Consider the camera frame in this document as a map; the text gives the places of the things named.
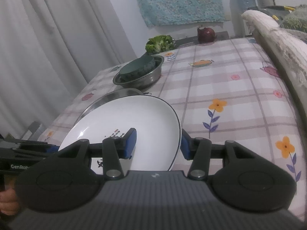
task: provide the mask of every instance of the white curtain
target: white curtain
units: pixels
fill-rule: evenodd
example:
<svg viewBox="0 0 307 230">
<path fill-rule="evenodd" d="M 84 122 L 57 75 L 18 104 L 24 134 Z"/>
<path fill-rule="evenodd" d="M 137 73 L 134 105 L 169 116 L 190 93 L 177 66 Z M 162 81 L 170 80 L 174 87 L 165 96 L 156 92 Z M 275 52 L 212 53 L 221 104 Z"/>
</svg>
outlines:
<svg viewBox="0 0 307 230">
<path fill-rule="evenodd" d="M 133 58 L 109 0 L 0 0 L 0 133 L 49 126 L 100 70 Z"/>
</svg>

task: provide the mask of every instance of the lettuce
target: lettuce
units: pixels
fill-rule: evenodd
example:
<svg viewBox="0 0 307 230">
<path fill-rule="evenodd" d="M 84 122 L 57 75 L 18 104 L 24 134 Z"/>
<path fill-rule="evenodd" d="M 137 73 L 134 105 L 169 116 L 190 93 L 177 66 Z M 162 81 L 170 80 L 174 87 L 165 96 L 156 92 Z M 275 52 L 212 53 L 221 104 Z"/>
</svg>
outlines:
<svg viewBox="0 0 307 230">
<path fill-rule="evenodd" d="M 174 41 L 170 35 L 158 35 L 150 38 L 145 46 L 149 54 L 157 54 L 175 49 Z"/>
</svg>

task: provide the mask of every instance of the flower stem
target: flower stem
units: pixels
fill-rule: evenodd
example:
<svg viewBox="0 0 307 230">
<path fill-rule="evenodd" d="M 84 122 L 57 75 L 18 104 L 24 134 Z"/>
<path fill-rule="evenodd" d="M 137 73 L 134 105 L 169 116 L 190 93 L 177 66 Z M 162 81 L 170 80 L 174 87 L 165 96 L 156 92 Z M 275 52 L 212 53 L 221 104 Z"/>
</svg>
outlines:
<svg viewBox="0 0 307 230">
<path fill-rule="evenodd" d="M 210 120 L 209 139 L 210 139 L 210 130 L 211 130 L 211 124 L 212 124 L 212 119 L 213 119 L 213 117 L 214 117 L 214 113 L 215 113 L 215 109 L 214 109 L 214 111 L 213 111 L 213 113 L 212 113 L 212 118 L 211 118 L 211 120 Z"/>
<path fill-rule="evenodd" d="M 291 156 L 291 153 L 289 152 L 290 154 L 290 157 L 291 157 L 291 161 L 292 161 L 292 164 L 293 164 L 293 168 L 294 168 L 294 180 L 295 180 L 295 195 L 296 195 L 296 190 L 297 190 L 297 181 L 296 181 L 296 170 L 295 170 L 295 166 L 294 166 L 294 162 L 293 162 L 293 158 Z"/>
</svg>

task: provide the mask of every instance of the silver bolt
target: silver bolt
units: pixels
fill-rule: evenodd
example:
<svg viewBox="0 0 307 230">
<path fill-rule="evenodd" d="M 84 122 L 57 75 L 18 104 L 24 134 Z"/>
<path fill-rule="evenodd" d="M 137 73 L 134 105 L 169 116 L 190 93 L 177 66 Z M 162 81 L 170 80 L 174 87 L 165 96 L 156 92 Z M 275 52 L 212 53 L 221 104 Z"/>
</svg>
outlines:
<svg viewBox="0 0 307 230">
<path fill-rule="evenodd" d="M 203 170 L 192 170 L 191 171 L 191 176 L 196 177 L 196 178 L 204 177 L 205 174 L 206 172 Z"/>
<path fill-rule="evenodd" d="M 119 170 L 108 170 L 106 172 L 106 175 L 108 177 L 118 177 L 118 176 L 120 176 L 120 174 L 121 174 L 121 172 Z"/>
</svg>

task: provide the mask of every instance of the tablecloth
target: tablecloth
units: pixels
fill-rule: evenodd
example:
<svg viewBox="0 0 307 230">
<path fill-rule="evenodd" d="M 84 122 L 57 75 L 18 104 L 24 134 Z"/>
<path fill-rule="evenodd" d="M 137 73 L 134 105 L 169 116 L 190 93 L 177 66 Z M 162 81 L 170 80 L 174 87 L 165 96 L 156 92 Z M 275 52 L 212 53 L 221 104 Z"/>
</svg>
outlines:
<svg viewBox="0 0 307 230">
<path fill-rule="evenodd" d="M 290 211 L 304 220 L 305 139 L 287 88 L 260 45 L 232 39 L 161 55 L 162 76 L 143 92 L 168 102 L 191 137 L 237 141 L 289 172 L 297 184 Z M 100 71 L 39 140 L 60 145 L 93 101 L 118 89 L 112 79 L 123 65 Z M 186 173 L 190 164 L 179 152 L 173 169 Z M 221 160 L 212 160 L 209 174 L 221 167 Z"/>
</svg>

